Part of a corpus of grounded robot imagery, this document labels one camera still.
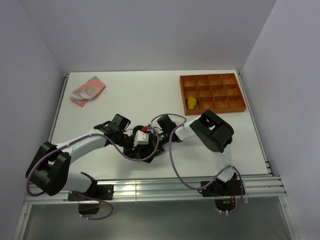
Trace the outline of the black sock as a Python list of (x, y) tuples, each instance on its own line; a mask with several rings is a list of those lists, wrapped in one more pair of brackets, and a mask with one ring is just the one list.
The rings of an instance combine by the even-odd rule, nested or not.
[[(123, 154), (127, 157), (135, 160), (141, 160), (144, 158), (147, 158), (151, 153), (154, 151), (155, 147), (153, 145), (138, 145), (133, 148), (124, 148)], [(159, 146), (155, 153), (148, 159), (144, 160), (145, 163), (151, 163), (152, 160), (162, 154), (165, 151), (165, 149), (162, 146)]]

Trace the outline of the yellow sock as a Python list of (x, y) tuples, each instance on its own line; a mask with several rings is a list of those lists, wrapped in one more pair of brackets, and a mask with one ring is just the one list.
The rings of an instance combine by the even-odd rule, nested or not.
[(188, 110), (196, 110), (198, 108), (198, 101), (195, 97), (187, 98), (187, 109)]

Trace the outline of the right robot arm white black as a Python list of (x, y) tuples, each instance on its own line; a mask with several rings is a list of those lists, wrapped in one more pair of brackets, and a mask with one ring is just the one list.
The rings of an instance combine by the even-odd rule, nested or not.
[(198, 139), (209, 149), (215, 160), (215, 169), (218, 171), (214, 175), (214, 179), (209, 181), (200, 189), (216, 184), (217, 191), (222, 195), (229, 194), (240, 176), (239, 171), (232, 164), (231, 143), (233, 141), (234, 129), (225, 120), (219, 117), (211, 110), (206, 110), (200, 116), (191, 121), (187, 121), (185, 117), (181, 117), (183, 122), (176, 125), (170, 116), (178, 117), (178, 114), (164, 113), (154, 117), (152, 120), (157, 121), (160, 128), (165, 134), (163, 140), (168, 143), (170, 162), (179, 180), (188, 188), (189, 186), (179, 175), (174, 164), (172, 145), (180, 143), (186, 139), (198, 137)]

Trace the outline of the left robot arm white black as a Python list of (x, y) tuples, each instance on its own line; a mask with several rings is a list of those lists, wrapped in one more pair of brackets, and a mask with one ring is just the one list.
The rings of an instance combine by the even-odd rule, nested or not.
[(85, 172), (72, 173), (73, 162), (95, 150), (112, 145), (130, 161), (151, 162), (157, 151), (158, 139), (150, 126), (138, 125), (131, 135), (130, 120), (116, 114), (112, 120), (98, 124), (88, 133), (64, 143), (43, 143), (35, 154), (26, 174), (26, 191), (32, 197), (54, 196), (71, 191), (91, 200), (99, 194), (98, 181)]

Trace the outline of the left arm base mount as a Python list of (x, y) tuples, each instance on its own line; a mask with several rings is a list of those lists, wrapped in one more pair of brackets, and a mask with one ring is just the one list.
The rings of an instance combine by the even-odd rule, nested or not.
[[(103, 220), (110, 217), (114, 212), (114, 206), (108, 202), (113, 199), (113, 184), (96, 184), (91, 186), (87, 192), (72, 191), (68, 194), (69, 202), (78, 202), (78, 213), (80, 217), (91, 220)], [(108, 206), (110, 211), (107, 215), (95, 216), (103, 206)]]

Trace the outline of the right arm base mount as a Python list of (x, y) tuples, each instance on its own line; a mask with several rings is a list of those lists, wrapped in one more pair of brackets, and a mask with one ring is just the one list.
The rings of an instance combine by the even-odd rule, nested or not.
[(245, 196), (245, 188), (243, 183), (234, 177), (233, 179), (223, 182), (219, 179), (215, 180), (208, 187), (198, 190), (203, 197), (222, 197), (214, 200), (214, 205), (218, 212), (229, 214), (237, 207), (237, 197), (239, 200)]

